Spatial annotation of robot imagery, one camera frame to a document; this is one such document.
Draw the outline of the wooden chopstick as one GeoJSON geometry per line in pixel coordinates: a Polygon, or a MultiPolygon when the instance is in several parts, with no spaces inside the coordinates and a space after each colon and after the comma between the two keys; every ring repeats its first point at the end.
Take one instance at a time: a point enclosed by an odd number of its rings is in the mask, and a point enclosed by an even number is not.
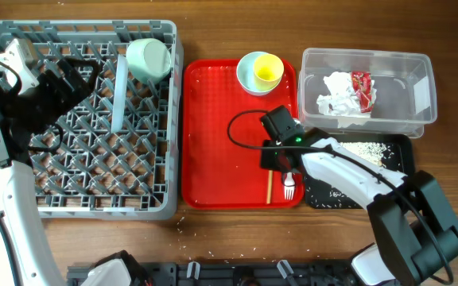
{"type": "Polygon", "coordinates": [[[266,188],[266,204],[271,204],[272,194],[273,194],[273,181],[274,181],[274,171],[268,171],[267,178],[267,188],[266,188]]]}

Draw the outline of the white plastic fork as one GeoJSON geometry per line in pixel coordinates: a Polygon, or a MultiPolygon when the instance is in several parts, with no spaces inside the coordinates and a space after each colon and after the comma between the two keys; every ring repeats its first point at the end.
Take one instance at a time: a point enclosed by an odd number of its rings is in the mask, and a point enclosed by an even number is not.
{"type": "Polygon", "coordinates": [[[283,186],[285,200],[292,200],[296,189],[296,183],[293,179],[293,174],[291,172],[287,172],[285,174],[283,186]]]}

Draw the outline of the white rice food waste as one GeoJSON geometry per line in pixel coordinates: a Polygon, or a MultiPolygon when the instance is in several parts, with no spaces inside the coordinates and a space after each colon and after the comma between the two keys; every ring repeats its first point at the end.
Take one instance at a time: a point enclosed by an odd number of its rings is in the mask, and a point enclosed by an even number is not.
{"type": "Polygon", "coordinates": [[[404,176],[398,154],[388,144],[343,142],[334,144],[337,157],[330,154],[305,155],[305,201],[316,209],[362,208],[390,189],[370,172],[379,173],[398,186],[404,176]]]}

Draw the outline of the white napkin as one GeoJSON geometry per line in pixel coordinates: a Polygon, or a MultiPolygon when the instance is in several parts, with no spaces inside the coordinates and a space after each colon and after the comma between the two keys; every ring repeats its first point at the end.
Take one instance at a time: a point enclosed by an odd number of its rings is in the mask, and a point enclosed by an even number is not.
{"type": "MultiPolygon", "coordinates": [[[[371,79],[371,81],[376,101],[377,90],[374,87],[374,80],[371,79]]],[[[360,112],[359,100],[351,83],[351,72],[334,71],[330,76],[324,77],[324,84],[328,88],[329,94],[319,95],[317,98],[316,103],[320,114],[357,118],[369,118],[371,116],[371,112],[360,112]]]]}

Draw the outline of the yellow plastic cup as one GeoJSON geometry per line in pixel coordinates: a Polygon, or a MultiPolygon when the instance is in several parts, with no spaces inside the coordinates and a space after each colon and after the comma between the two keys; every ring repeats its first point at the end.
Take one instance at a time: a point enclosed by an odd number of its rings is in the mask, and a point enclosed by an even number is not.
{"type": "Polygon", "coordinates": [[[284,73],[282,60],[274,54],[265,53],[254,61],[254,84],[258,91],[273,89],[281,80],[284,73]]]}

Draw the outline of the clear plastic bin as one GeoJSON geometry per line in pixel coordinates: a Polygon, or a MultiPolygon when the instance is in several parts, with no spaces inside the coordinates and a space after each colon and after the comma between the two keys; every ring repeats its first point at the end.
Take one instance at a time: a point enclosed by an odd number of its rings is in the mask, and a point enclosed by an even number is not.
{"type": "Polygon", "coordinates": [[[425,54],[343,48],[307,48],[298,79],[299,119],[329,133],[400,133],[421,137],[437,120],[437,92],[425,54]],[[377,90],[369,118],[324,115],[317,98],[329,95],[324,77],[333,72],[368,72],[377,90]]]}

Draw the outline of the light blue small bowl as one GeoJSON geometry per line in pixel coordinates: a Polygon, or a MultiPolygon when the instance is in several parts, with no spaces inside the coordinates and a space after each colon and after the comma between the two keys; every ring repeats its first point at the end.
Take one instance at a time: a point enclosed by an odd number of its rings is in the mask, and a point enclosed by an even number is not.
{"type": "Polygon", "coordinates": [[[242,87],[242,89],[253,96],[268,95],[281,82],[281,77],[279,77],[278,81],[271,88],[264,91],[259,91],[255,86],[254,62],[259,56],[264,54],[266,54],[266,52],[250,52],[246,54],[244,57],[242,57],[237,64],[237,80],[239,81],[239,84],[242,87]]]}

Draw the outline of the red snack wrapper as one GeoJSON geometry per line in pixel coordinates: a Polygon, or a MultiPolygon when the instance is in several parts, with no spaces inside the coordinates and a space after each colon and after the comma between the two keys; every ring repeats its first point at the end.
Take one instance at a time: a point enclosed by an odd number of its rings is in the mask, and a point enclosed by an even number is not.
{"type": "Polygon", "coordinates": [[[375,103],[375,92],[373,91],[370,72],[353,71],[351,73],[351,83],[359,100],[360,112],[370,113],[375,103]]]}

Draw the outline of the black plastic tray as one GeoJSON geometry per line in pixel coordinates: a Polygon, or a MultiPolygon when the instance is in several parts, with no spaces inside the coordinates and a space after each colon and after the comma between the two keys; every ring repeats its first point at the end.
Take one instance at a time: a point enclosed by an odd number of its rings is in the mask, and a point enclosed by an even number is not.
{"type": "MultiPolygon", "coordinates": [[[[373,164],[399,171],[407,176],[415,173],[413,146],[403,134],[348,133],[332,135],[345,149],[373,164]]],[[[305,176],[305,202],[315,209],[361,209],[332,185],[305,176]]]]}

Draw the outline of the large light blue plate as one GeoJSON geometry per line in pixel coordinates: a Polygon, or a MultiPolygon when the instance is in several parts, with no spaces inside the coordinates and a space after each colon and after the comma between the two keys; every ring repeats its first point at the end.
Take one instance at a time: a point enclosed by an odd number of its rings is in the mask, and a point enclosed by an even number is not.
{"type": "Polygon", "coordinates": [[[117,69],[114,83],[114,101],[112,109],[112,123],[111,132],[117,133],[122,129],[124,113],[125,113],[125,101],[126,101],[126,89],[128,80],[128,61],[124,55],[118,55],[117,69]]]}

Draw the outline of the green bowl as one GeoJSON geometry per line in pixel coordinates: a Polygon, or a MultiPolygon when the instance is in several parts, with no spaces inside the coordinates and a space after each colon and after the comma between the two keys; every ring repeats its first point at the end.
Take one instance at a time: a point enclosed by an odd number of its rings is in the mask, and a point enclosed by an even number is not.
{"type": "Polygon", "coordinates": [[[147,38],[132,41],[126,58],[132,76],[141,83],[160,83],[170,72],[171,53],[166,45],[157,39],[147,38]]]}

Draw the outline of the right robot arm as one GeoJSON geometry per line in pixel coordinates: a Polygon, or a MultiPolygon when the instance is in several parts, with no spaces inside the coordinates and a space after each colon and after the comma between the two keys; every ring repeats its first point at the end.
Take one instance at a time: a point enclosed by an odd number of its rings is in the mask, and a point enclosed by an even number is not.
{"type": "Polygon", "coordinates": [[[265,168],[323,181],[367,211],[375,242],[351,260],[364,284],[419,285],[458,257],[458,218],[432,175],[373,164],[320,129],[305,132],[284,106],[260,121],[265,168]]]}

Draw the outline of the grey dishwasher rack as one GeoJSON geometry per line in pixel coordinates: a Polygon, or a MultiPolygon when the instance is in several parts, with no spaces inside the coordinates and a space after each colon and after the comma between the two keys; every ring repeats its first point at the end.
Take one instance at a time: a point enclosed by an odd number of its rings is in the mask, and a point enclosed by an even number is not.
{"type": "Polygon", "coordinates": [[[178,130],[184,49],[169,20],[0,21],[0,52],[33,43],[33,72],[66,57],[94,60],[90,97],[32,137],[35,194],[44,218],[166,220],[177,210],[178,130]],[[171,68],[156,84],[127,79],[122,128],[111,131],[118,56],[136,40],[165,44],[171,68]]]}

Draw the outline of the red plastic tray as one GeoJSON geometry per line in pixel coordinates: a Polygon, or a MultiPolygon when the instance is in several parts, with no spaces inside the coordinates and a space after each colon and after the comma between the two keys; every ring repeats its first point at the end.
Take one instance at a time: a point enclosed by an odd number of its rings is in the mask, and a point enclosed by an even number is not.
{"type": "Polygon", "coordinates": [[[285,106],[297,116],[296,72],[285,62],[285,73],[273,91],[262,97],[246,93],[236,75],[237,60],[196,60],[184,71],[181,194],[201,210],[288,208],[305,193],[294,176],[292,200],[285,200],[281,175],[274,172],[271,204],[266,204],[268,171],[261,153],[233,140],[257,146],[268,138],[262,110],[285,106]]]}

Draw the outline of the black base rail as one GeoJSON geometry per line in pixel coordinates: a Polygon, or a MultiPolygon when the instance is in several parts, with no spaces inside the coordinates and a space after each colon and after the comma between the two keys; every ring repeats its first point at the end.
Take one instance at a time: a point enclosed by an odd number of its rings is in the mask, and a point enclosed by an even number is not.
{"type": "MultiPolygon", "coordinates": [[[[311,263],[289,264],[293,271],[292,278],[299,285],[358,285],[359,281],[350,270],[346,261],[321,260],[311,263]]],[[[169,286],[223,286],[233,285],[234,271],[244,268],[252,269],[255,279],[261,285],[288,285],[289,281],[282,276],[278,263],[253,264],[202,264],[198,278],[188,277],[188,266],[175,263],[143,263],[142,267],[152,277],[154,285],[169,286]]]]}

